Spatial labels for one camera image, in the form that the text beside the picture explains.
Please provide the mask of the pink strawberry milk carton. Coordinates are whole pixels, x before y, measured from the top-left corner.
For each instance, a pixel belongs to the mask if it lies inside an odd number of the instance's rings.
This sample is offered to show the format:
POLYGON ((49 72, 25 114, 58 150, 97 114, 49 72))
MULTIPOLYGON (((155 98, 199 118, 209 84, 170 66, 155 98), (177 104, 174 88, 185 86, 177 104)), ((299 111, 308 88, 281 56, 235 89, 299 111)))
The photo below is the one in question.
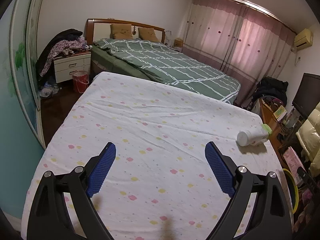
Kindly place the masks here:
POLYGON ((287 150, 283 153, 283 157, 292 173, 293 179, 295 184, 298 187, 301 187, 304 184, 303 179, 298 174, 297 170, 299 167, 304 168, 302 162, 300 161, 298 155, 296 154, 295 150, 290 146, 287 150))

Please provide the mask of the white green aloe bottle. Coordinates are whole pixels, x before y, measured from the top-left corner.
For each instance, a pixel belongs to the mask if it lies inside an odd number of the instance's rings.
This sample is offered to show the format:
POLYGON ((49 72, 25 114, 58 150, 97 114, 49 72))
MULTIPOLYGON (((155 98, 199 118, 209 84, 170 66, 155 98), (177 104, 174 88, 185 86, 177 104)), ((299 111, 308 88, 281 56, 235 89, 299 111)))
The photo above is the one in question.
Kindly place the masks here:
POLYGON ((268 141, 272 129, 267 124, 251 127, 250 129, 240 131, 236 137, 239 146, 257 146, 268 141))

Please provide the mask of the yellow rimmed trash bin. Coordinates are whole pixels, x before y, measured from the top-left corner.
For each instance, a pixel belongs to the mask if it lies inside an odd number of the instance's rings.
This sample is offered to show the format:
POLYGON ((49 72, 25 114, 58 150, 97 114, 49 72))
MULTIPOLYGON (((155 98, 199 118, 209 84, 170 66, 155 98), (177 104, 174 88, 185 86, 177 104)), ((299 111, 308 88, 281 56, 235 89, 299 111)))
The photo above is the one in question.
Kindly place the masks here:
POLYGON ((295 183, 292 173, 285 168, 283 169, 283 172, 289 188, 289 193, 290 193, 291 203, 292 203, 292 210, 293 210, 293 213, 295 213, 298 209, 298 204, 299 204, 298 187, 295 183))

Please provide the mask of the sliding wardrobe door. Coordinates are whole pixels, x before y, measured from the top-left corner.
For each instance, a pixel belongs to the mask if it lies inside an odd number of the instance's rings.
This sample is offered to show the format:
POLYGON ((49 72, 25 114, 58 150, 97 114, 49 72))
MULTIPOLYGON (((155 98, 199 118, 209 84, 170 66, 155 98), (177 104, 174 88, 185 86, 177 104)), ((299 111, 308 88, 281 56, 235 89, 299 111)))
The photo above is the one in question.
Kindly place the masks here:
POLYGON ((37 87, 42 0, 12 0, 1 16, 1 209, 21 219, 44 153, 37 87))

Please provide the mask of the cream puffer jacket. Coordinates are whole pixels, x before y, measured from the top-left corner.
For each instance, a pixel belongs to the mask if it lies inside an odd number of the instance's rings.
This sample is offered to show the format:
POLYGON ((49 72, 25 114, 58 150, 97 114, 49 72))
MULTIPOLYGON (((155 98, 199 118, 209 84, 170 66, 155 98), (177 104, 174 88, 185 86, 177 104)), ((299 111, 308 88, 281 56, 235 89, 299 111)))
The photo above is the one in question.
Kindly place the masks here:
POLYGON ((302 146, 302 156, 310 162, 309 172, 312 177, 320 173, 320 102, 296 132, 302 146))

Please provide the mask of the wooden desk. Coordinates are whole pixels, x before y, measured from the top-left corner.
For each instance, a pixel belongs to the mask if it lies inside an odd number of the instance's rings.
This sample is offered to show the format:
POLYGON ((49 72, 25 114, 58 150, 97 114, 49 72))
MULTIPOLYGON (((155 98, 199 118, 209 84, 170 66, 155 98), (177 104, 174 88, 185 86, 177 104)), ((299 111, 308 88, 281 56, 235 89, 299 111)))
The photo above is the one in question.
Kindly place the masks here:
POLYGON ((277 135, 281 132, 281 125, 277 122, 273 112, 264 104, 263 100, 258 99, 258 102, 260 106, 260 117, 262 118, 263 123, 267 124, 272 129, 272 134, 269 138, 271 145, 279 161, 284 162, 283 156, 279 153, 281 142, 277 139, 277 135))

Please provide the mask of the white dotted table cloth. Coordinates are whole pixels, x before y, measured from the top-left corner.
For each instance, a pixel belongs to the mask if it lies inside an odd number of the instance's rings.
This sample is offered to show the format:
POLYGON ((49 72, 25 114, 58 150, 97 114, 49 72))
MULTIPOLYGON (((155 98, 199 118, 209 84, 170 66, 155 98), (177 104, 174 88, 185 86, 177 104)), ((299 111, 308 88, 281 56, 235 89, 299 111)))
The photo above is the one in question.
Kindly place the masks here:
POLYGON ((239 147, 260 116, 187 90, 103 72, 72 107, 48 144, 27 192, 21 236, 44 172, 71 172, 108 142, 116 159, 92 202, 115 239, 205 239, 226 208, 204 156, 212 141, 252 173, 283 169, 270 142, 239 147))

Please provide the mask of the black television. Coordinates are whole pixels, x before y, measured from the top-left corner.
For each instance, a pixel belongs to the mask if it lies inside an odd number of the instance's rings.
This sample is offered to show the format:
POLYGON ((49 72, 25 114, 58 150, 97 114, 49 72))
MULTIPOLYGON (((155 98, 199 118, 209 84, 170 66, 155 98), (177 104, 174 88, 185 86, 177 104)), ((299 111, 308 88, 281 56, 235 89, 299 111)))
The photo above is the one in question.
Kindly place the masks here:
POLYGON ((293 107, 303 118, 307 118, 320 100, 320 76, 304 73, 296 95, 292 101, 293 107))

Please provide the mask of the dark clothes pile by curtain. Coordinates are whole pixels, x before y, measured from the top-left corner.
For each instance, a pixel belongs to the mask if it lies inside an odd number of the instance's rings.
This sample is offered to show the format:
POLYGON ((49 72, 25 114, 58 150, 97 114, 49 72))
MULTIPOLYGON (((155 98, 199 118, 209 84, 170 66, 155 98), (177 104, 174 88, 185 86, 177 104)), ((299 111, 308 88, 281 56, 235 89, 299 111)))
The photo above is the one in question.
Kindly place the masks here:
POLYGON ((287 105, 286 91, 289 86, 287 81, 280 81, 272 77, 263 77, 257 84, 256 90, 252 95, 252 101, 255 102, 263 96, 272 96, 280 100, 284 106, 287 105))

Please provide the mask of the red plastic bucket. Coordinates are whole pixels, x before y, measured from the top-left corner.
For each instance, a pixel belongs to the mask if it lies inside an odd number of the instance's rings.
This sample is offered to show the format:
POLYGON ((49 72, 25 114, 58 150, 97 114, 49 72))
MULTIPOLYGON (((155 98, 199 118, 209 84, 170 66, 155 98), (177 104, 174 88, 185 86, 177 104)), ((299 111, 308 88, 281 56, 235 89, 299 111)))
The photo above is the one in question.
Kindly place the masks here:
POLYGON ((89 86, 89 74, 84 70, 76 71, 72 74, 74 91, 77 93, 84 93, 89 86))

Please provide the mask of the white bedside drawer cabinet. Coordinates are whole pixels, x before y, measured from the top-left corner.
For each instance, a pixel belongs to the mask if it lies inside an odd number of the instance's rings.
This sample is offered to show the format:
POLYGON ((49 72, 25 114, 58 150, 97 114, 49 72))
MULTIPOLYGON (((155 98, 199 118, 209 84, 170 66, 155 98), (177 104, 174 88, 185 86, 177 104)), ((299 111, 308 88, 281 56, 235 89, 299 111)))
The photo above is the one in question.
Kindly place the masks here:
POLYGON ((65 57, 56 57, 53 61, 57 83, 72 79, 76 71, 84 70, 88 74, 91 68, 91 52, 84 51, 65 57))

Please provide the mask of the pink white curtain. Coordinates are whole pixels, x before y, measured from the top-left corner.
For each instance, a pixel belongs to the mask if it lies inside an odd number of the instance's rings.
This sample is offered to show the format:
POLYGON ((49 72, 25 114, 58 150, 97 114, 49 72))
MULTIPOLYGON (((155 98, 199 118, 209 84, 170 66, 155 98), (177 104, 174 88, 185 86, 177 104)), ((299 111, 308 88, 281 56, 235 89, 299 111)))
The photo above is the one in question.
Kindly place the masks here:
POLYGON ((235 103, 247 106, 259 81, 278 78, 296 33, 285 24, 235 0, 192 0, 183 53, 237 79, 235 103))

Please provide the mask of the pile of clothes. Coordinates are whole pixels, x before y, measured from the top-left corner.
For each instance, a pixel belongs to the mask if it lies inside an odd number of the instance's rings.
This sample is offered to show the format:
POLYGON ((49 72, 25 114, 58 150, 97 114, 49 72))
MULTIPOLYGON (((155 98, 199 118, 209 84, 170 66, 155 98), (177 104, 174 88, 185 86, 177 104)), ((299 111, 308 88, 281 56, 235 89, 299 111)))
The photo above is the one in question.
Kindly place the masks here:
POLYGON ((86 41, 82 38, 83 32, 76 29, 67 29, 56 36, 46 45, 35 64, 37 86, 41 88, 46 83, 48 72, 53 59, 64 50, 84 50, 86 41))

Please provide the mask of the beige air conditioner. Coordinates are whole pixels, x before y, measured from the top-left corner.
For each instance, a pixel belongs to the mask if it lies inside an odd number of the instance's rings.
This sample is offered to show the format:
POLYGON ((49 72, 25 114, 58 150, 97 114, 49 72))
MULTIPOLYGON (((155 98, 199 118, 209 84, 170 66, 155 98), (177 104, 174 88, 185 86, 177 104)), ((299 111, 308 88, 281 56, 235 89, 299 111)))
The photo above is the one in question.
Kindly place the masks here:
POLYGON ((295 36, 294 48, 295 50, 302 50, 312 46, 313 32, 310 29, 304 29, 295 36))

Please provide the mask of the green checked bed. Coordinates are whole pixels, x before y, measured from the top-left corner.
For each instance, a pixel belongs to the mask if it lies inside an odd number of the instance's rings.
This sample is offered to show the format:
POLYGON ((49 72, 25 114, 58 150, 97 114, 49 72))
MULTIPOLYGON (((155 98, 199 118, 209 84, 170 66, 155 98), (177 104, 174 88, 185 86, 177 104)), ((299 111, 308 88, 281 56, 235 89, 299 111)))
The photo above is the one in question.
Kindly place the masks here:
POLYGON ((240 82, 161 42, 103 38, 91 50, 95 72, 112 72, 159 82, 233 104, 240 82))

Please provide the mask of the wooden headboard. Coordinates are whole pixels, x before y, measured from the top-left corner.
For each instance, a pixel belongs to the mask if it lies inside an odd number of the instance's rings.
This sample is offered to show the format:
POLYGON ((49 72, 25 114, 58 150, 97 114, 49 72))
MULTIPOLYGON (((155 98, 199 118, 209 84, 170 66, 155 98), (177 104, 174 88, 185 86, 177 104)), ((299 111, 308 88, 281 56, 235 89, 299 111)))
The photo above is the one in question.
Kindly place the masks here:
POLYGON ((165 42, 165 29, 161 27, 112 18, 88 18, 84 33, 87 44, 92 45, 94 41, 102 38, 112 38, 111 24, 131 24, 133 38, 139 38, 138 28, 153 28, 158 40, 162 43, 165 42))

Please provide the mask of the small wicker basket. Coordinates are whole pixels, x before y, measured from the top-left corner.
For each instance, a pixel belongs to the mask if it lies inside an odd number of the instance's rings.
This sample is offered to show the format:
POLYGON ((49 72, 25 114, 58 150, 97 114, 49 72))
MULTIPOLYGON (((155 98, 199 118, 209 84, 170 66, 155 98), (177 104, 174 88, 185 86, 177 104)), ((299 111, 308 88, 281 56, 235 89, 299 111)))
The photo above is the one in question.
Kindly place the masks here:
POLYGON ((183 41, 183 39, 181 39, 181 38, 176 38, 176 39, 174 40, 174 47, 182 48, 182 47, 183 47, 183 44, 184 44, 184 41, 183 41))

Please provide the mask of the left brown bear pillow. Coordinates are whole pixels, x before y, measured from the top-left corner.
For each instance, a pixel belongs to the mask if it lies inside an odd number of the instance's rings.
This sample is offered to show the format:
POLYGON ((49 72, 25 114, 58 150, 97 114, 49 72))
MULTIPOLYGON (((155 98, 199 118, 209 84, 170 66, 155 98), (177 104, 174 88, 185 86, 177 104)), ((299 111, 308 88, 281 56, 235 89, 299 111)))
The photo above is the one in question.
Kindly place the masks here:
POLYGON ((132 25, 122 23, 111 24, 111 35, 114 39, 118 40, 132 40, 132 25))

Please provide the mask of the brown bear pillow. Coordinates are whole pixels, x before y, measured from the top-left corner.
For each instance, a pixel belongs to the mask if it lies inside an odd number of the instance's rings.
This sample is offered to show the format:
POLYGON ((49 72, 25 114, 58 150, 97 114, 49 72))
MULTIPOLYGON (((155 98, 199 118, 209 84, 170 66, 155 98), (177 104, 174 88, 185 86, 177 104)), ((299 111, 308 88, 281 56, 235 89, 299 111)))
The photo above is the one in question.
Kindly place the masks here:
POLYGON ((153 28, 138 28, 139 38, 145 41, 159 42, 153 28))
POLYGON ((111 24, 111 35, 114 39, 118 40, 132 40, 132 25, 122 23, 111 24))

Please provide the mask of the right brown bear pillow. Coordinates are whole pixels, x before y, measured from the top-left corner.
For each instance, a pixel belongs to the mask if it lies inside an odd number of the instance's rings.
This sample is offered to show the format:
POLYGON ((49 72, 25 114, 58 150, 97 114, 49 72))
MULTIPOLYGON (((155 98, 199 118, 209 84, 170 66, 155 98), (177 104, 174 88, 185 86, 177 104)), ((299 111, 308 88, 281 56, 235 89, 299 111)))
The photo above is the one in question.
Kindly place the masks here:
POLYGON ((138 28, 139 38, 145 41, 159 42, 153 28, 138 28))

